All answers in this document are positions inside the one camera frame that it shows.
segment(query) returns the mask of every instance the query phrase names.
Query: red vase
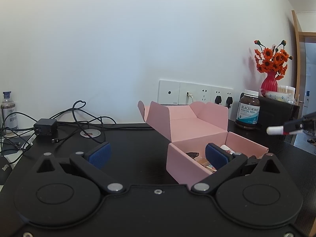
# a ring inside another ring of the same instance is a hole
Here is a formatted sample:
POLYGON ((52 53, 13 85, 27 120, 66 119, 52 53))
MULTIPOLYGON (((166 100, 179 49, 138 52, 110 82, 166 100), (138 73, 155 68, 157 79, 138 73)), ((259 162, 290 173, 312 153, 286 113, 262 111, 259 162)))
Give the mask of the red vase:
POLYGON ((277 81, 276 81, 276 72, 270 71, 267 73, 266 79, 263 81, 261 85, 261 89, 265 89, 266 91, 277 92, 277 81))

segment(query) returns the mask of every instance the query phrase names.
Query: black desk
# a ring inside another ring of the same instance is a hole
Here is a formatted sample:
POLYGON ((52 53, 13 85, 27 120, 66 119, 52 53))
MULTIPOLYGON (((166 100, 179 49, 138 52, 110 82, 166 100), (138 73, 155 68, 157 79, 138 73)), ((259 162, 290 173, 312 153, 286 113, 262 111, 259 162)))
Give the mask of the black desk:
MULTIPOLYGON (((68 125, 58 129, 58 137, 67 136, 75 129, 68 125)), ((276 154, 289 172, 303 195, 303 208, 298 216, 297 225, 309 234, 316 216, 316 156, 293 147, 275 137, 262 135, 256 131, 245 131, 229 122, 229 131, 255 141, 276 154)), ((112 157, 103 171, 122 184, 175 184, 176 181, 166 171, 166 155, 169 141, 155 130, 107 130, 106 139, 112 146, 112 157)), ((59 150, 58 144, 35 139, 32 148, 20 159, 0 193, 0 208, 6 214, 0 222, 9 226, 10 211, 13 206, 13 193, 21 178, 45 152, 56 157, 67 157, 76 151, 88 151, 98 145, 77 133, 67 140, 59 150)))

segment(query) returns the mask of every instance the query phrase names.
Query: plastic bottle label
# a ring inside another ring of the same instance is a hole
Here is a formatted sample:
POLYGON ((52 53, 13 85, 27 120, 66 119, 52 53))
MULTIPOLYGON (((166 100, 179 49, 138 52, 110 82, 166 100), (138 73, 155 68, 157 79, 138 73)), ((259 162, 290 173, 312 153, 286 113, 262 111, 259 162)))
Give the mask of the plastic bottle label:
POLYGON ((260 106, 252 106, 239 103, 236 119, 247 124, 256 124, 259 116, 260 106))
MULTIPOLYGON (((2 111, 2 122, 4 121, 4 119, 12 112, 16 112, 15 107, 13 108, 9 108, 9 109, 1 109, 2 111)), ((16 128, 18 126, 18 119, 16 114, 12 114, 10 115, 5 123, 4 123, 5 127, 9 127, 9 128, 16 128)))

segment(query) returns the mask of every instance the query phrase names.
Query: wall outlet panel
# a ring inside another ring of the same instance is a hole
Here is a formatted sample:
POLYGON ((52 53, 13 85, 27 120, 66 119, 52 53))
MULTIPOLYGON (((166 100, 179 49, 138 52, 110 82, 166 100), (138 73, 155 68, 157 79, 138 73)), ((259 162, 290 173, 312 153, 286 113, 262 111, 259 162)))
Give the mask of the wall outlet panel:
POLYGON ((158 103, 173 105, 178 104, 179 92, 179 82, 160 80, 158 88, 158 103))
POLYGON ((233 89, 231 89, 231 88, 212 87, 211 90, 212 90, 211 102, 213 102, 213 103, 215 103, 216 97, 220 96, 222 98, 221 105, 226 106, 227 98, 234 97, 233 89))
POLYGON ((192 103, 192 98, 188 97, 186 94, 187 92, 190 92, 193 94, 194 98, 195 88, 195 84, 180 83, 179 105, 188 105, 192 103))
POLYGON ((188 92, 193 95, 193 101, 207 103, 211 100, 211 86, 181 82, 179 104, 188 105, 192 103, 192 98, 187 96, 188 92))

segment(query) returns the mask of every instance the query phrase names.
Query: computer mouse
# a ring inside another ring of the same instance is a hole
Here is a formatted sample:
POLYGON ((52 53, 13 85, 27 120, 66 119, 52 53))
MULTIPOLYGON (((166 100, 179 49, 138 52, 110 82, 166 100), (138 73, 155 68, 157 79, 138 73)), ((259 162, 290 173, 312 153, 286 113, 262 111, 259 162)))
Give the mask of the computer mouse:
POLYGON ((4 156, 0 156, 0 185, 4 185, 11 172, 9 161, 4 156))

